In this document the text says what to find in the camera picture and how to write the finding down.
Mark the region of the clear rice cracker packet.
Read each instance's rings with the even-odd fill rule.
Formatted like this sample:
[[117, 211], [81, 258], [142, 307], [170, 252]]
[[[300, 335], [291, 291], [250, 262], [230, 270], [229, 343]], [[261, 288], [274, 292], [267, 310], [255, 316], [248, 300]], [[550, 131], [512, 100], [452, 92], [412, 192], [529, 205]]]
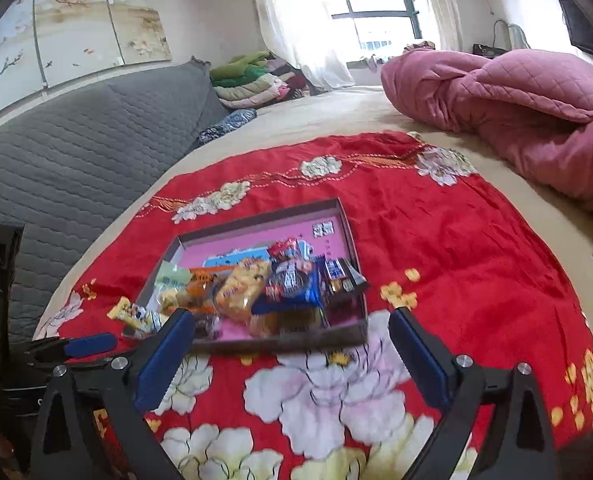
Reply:
[[220, 315], [239, 323], [249, 323], [254, 302], [264, 292], [272, 264], [260, 258], [244, 258], [217, 292], [214, 304]]

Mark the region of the black chocolate bar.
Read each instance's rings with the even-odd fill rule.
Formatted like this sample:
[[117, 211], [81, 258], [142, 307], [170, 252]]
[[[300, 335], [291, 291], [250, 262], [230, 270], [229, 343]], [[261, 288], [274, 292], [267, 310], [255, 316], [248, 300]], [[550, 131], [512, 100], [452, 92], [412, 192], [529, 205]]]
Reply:
[[369, 287], [367, 279], [346, 258], [325, 260], [325, 306], [354, 304]]

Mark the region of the blue cookie packet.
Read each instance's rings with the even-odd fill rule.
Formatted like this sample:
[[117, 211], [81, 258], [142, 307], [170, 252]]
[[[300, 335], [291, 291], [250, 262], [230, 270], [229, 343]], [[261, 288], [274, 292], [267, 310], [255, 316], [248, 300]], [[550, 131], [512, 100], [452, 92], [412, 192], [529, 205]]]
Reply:
[[325, 257], [292, 258], [276, 263], [252, 313], [288, 313], [325, 307]]

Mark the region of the dark wrapped candy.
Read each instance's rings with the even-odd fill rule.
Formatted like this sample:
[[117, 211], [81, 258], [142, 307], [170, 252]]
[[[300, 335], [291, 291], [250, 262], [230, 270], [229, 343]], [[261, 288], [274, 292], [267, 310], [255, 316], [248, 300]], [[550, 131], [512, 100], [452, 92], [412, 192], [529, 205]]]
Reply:
[[217, 314], [193, 312], [193, 338], [200, 340], [217, 340], [222, 333], [222, 320]]

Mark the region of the orange clear snack packet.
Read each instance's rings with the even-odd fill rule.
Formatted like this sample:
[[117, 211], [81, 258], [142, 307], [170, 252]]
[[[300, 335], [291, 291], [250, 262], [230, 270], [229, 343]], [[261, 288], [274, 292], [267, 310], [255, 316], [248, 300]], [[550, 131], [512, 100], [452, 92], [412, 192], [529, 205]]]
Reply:
[[185, 286], [182, 307], [190, 310], [214, 309], [217, 292], [225, 284], [234, 266], [205, 266], [190, 270], [191, 280]]

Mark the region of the peach wrapped pastry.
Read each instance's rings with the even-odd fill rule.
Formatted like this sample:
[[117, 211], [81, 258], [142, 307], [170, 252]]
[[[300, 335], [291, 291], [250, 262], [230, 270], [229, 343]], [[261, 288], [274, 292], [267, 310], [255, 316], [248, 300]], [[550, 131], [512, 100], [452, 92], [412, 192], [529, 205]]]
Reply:
[[248, 322], [248, 331], [255, 338], [276, 336], [279, 333], [278, 313], [253, 314]]

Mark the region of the blue booklet in tray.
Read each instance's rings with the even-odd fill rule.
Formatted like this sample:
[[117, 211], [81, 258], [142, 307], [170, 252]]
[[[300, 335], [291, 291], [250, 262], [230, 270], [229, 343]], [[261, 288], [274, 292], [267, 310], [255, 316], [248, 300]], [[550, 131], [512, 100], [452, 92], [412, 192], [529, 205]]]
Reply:
[[[306, 240], [299, 238], [296, 244], [298, 250], [305, 258], [309, 258], [313, 255], [313, 246], [308, 244]], [[268, 247], [260, 246], [248, 249], [236, 249], [233, 252], [228, 252], [228, 254], [225, 255], [211, 256], [203, 262], [203, 268], [209, 268], [210, 266], [235, 266], [244, 258], [260, 258], [268, 260]]]

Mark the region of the green cake clear packet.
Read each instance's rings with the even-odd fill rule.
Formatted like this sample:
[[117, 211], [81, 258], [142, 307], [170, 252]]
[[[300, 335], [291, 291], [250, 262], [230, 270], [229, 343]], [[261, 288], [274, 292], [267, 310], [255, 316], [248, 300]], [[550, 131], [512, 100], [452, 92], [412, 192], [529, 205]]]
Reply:
[[320, 308], [296, 309], [278, 313], [280, 334], [305, 333], [326, 327], [327, 321]]

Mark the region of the grey pink cardboard tray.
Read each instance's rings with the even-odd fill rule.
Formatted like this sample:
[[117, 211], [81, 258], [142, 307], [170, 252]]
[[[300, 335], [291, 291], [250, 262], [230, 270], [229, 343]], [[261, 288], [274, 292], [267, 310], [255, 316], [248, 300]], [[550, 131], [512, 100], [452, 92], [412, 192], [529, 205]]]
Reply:
[[[346, 258], [357, 270], [360, 269], [351, 227], [337, 198], [278, 209], [178, 235], [160, 260], [183, 268], [198, 268], [208, 257], [225, 255], [236, 249], [269, 247], [290, 236], [306, 240], [313, 246], [314, 256]], [[358, 346], [368, 338], [366, 297], [361, 295], [349, 306], [329, 308], [325, 311], [325, 320], [327, 327], [320, 330], [268, 338], [255, 338], [244, 327], [224, 321], [217, 340], [193, 339], [192, 349], [199, 353], [254, 353]]]

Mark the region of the red cow candy packet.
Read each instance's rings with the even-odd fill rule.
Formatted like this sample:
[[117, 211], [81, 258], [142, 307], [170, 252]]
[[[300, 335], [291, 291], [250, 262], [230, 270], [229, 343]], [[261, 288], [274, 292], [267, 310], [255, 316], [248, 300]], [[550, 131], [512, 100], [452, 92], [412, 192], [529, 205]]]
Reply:
[[293, 236], [277, 240], [267, 248], [267, 252], [270, 259], [275, 262], [302, 257], [301, 249], [299, 249], [298, 246], [298, 240]]

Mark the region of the grey quilted headboard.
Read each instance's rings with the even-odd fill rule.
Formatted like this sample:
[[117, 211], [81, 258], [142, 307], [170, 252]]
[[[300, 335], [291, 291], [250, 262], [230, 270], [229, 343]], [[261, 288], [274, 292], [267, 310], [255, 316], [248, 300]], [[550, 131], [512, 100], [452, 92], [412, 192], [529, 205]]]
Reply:
[[208, 64], [106, 79], [0, 127], [0, 223], [24, 227], [8, 334], [28, 341], [65, 275], [226, 108]]

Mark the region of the blue patterned cloth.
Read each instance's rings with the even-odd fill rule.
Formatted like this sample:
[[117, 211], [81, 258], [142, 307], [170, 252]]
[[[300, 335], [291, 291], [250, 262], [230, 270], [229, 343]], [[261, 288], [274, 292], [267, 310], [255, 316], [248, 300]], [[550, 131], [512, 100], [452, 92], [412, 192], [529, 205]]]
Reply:
[[256, 117], [256, 110], [251, 110], [250, 108], [247, 110], [235, 110], [234, 112], [228, 114], [220, 122], [217, 122], [217, 124], [203, 130], [198, 135], [197, 142], [199, 145], [205, 145], [214, 140], [220, 139], [223, 136], [226, 136], [226, 134], [236, 131], [247, 125], [249, 122], [252, 122], [252, 120], [254, 120]]

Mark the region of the pink quilted blanket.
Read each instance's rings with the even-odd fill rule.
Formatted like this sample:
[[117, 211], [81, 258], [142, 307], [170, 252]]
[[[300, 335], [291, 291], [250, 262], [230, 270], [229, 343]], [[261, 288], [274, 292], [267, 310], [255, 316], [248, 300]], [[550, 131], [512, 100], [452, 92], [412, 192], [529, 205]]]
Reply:
[[439, 130], [471, 132], [523, 177], [593, 210], [593, 66], [514, 50], [492, 60], [417, 49], [387, 62], [394, 107]]

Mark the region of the black bag near window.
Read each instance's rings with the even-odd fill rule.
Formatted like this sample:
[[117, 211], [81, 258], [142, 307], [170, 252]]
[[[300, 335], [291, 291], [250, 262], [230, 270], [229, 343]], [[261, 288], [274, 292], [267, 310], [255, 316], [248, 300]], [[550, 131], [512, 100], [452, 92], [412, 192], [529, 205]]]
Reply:
[[489, 60], [492, 60], [493, 58], [497, 58], [498, 56], [507, 53], [507, 50], [487, 46], [486, 44], [473, 44], [472, 53], [474, 55], [482, 56], [482, 58], [488, 58]]

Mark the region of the window with dark frame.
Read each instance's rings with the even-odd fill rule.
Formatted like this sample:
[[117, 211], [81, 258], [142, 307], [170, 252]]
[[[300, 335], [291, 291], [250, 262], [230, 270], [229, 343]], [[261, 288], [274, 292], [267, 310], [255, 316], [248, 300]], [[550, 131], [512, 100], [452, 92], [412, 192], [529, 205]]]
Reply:
[[337, 0], [332, 19], [354, 32], [357, 49], [366, 55], [387, 55], [422, 37], [413, 0]]

